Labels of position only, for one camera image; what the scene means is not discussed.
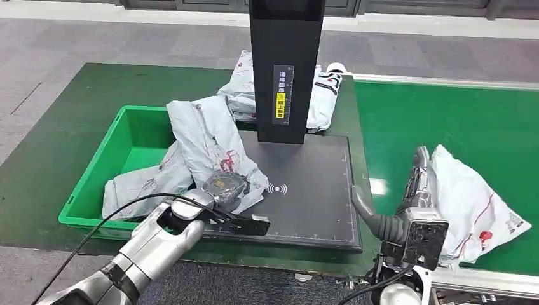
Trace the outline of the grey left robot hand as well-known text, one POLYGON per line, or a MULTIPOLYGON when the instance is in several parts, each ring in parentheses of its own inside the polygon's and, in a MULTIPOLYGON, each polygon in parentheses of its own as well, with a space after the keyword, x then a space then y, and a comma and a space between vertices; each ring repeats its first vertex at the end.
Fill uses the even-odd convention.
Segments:
POLYGON ((203 183, 202 189, 214 198, 217 208, 232 212, 239 207, 240 197, 249 192, 250 184, 238 173, 217 172, 203 183))

